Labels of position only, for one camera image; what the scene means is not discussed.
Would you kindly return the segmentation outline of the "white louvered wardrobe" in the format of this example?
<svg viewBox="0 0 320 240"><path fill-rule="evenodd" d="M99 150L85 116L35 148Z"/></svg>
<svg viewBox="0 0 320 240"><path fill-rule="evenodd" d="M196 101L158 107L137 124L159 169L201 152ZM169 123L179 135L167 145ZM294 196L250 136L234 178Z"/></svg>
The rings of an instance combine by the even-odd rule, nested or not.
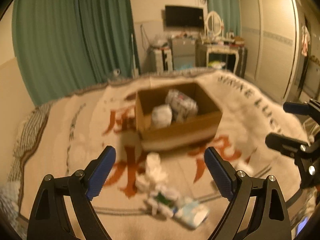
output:
<svg viewBox="0 0 320 240"><path fill-rule="evenodd" d="M239 0L247 48L244 78L278 103L289 96L300 60L296 0Z"/></svg>

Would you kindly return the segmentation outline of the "floral patterned soft pack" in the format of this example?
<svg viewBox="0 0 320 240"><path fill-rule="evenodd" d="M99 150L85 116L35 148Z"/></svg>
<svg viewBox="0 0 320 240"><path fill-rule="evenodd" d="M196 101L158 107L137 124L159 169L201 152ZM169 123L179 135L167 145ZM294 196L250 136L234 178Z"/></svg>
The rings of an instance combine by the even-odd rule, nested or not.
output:
<svg viewBox="0 0 320 240"><path fill-rule="evenodd" d="M196 101L179 90L170 89L165 103L171 107L176 122L185 122L198 114L199 108Z"/></svg>

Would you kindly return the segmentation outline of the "white dressing table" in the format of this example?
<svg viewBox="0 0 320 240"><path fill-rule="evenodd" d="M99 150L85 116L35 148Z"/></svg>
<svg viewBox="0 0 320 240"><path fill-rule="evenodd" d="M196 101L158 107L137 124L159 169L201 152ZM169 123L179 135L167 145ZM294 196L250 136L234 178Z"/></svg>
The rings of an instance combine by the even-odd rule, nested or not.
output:
<svg viewBox="0 0 320 240"><path fill-rule="evenodd" d="M236 76L244 78L248 54L248 49L246 47L206 44L201 41L197 41L195 47L195 66L208 67L211 54L234 56L234 66L229 68L226 63L226 69L233 72Z"/></svg>

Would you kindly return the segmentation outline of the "light blue tissue pack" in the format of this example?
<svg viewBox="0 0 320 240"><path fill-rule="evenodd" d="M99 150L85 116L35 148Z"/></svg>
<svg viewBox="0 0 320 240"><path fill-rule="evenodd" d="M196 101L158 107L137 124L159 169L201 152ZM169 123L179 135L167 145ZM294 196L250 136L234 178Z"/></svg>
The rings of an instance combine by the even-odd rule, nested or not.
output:
<svg viewBox="0 0 320 240"><path fill-rule="evenodd" d="M175 206L174 218L191 230L198 228L209 215L208 207L190 197L179 198Z"/></svg>

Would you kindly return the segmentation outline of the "open cardboard box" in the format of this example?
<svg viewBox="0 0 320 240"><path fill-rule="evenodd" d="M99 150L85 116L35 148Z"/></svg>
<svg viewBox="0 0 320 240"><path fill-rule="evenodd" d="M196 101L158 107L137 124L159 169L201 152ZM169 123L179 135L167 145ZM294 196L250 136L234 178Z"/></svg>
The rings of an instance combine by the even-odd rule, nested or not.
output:
<svg viewBox="0 0 320 240"><path fill-rule="evenodd" d="M168 151L213 138L222 110L198 82L139 90L136 129L145 151Z"/></svg>

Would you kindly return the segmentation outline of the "green curtain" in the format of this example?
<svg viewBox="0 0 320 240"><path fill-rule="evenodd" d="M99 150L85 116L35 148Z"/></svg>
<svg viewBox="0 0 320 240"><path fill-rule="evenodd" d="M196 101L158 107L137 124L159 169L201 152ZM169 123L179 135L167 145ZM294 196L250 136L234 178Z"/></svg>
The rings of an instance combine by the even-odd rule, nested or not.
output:
<svg viewBox="0 0 320 240"><path fill-rule="evenodd" d="M236 36L240 35L239 0L207 0L208 11L217 12L225 24L225 32L232 30Z"/></svg>
<svg viewBox="0 0 320 240"><path fill-rule="evenodd" d="M130 0L14 0L12 41L35 105L140 69Z"/></svg>

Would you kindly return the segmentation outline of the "green curtain left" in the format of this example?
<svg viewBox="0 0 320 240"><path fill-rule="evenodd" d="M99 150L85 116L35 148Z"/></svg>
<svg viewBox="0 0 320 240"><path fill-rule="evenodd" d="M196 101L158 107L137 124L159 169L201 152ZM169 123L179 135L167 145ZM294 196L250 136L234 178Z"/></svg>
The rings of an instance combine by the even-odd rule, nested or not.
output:
<svg viewBox="0 0 320 240"><path fill-rule="evenodd" d="M12 41L35 105L140 69L130 0L14 0Z"/></svg>

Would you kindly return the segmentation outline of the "cream printed bed blanket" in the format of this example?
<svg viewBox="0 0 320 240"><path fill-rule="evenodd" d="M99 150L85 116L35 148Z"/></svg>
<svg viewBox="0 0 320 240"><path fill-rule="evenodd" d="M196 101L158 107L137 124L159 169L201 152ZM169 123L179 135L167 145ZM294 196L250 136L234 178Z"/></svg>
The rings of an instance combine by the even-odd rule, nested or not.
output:
<svg viewBox="0 0 320 240"><path fill-rule="evenodd" d="M216 135L157 153L168 173L168 184L208 207L207 220L196 230L189 230L173 219L153 217L145 202L146 195L135 186L136 177L144 173L149 154L143 150L136 131L136 92L192 81L202 85L222 109ZM312 214L314 191L300 191L300 176L294 162L266 147L265 137L270 132L300 140L308 138L295 116L285 113L281 105L254 85L227 72L148 76L75 93L54 101L40 144L24 167L22 222L27 225L45 175L71 175L111 145L117 152L116 162L92 204L113 239L207 239L228 204L204 163L204 150L213 146L235 168L258 178L274 175L289 203L291 224L296 226Z"/></svg>

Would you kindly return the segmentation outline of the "grey small refrigerator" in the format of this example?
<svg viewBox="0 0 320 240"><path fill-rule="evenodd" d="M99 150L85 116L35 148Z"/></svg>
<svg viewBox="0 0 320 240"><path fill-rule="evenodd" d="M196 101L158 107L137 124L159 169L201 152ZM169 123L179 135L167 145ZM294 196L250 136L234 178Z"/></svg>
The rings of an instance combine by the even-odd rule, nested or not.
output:
<svg viewBox="0 0 320 240"><path fill-rule="evenodd" d="M195 67L195 40L191 38L172 38L171 50L174 70Z"/></svg>

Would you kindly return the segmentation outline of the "black wall television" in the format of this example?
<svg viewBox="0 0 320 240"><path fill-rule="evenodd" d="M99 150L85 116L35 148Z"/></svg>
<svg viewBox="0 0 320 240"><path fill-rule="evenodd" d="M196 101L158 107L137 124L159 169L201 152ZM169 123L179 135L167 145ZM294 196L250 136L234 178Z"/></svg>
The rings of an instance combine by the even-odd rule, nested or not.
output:
<svg viewBox="0 0 320 240"><path fill-rule="evenodd" d="M203 28L203 9L197 7L166 5L165 24L167 27Z"/></svg>

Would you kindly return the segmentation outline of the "checkered grey bedsheet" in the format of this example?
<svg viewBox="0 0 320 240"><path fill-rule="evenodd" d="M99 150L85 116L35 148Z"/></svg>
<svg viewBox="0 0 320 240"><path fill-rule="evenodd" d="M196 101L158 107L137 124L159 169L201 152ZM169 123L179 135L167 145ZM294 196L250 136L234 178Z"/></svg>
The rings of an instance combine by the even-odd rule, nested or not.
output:
<svg viewBox="0 0 320 240"><path fill-rule="evenodd" d="M20 214L24 195L24 167L40 144L53 104L51 101L36 107L19 124L10 171L6 183L1 186L1 211L22 239L27 237L27 226Z"/></svg>

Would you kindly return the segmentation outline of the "green curtain right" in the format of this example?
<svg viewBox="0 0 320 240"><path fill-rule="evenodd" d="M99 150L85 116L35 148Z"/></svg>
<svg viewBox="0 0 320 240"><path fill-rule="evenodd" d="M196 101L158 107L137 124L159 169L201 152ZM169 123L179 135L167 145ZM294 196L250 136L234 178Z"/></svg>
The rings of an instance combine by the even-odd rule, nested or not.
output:
<svg viewBox="0 0 320 240"><path fill-rule="evenodd" d="M239 0L207 0L208 11L217 12L225 24L225 32L232 30L236 36L240 35Z"/></svg>

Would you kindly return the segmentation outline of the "white sock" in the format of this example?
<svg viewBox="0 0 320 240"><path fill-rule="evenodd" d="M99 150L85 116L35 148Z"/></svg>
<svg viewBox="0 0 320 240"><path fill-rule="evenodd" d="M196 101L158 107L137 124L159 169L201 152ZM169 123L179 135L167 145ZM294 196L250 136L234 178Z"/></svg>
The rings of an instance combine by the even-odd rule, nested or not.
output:
<svg viewBox="0 0 320 240"><path fill-rule="evenodd" d="M171 125L172 110L169 105L155 107L151 113L151 124L155 128L164 128Z"/></svg>

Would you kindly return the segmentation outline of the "white oval vanity mirror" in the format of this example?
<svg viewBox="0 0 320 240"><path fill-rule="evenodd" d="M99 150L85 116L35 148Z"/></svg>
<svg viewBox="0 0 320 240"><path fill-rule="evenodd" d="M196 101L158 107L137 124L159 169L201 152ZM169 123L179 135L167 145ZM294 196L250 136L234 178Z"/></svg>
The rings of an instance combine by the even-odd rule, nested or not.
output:
<svg viewBox="0 0 320 240"><path fill-rule="evenodd" d="M223 20L216 11L210 11L204 20L204 29L206 35L217 37L222 34Z"/></svg>

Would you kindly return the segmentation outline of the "white cloth bundle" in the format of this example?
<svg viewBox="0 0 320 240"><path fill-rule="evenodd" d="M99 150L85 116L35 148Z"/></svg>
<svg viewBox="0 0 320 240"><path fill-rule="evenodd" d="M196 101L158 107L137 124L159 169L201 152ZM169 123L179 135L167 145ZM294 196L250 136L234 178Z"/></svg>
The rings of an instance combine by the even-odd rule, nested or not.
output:
<svg viewBox="0 0 320 240"><path fill-rule="evenodd" d="M175 188L159 184L149 192L146 203L151 207L152 216L160 213L166 218L172 218L178 211L177 201L180 197L181 194Z"/></svg>

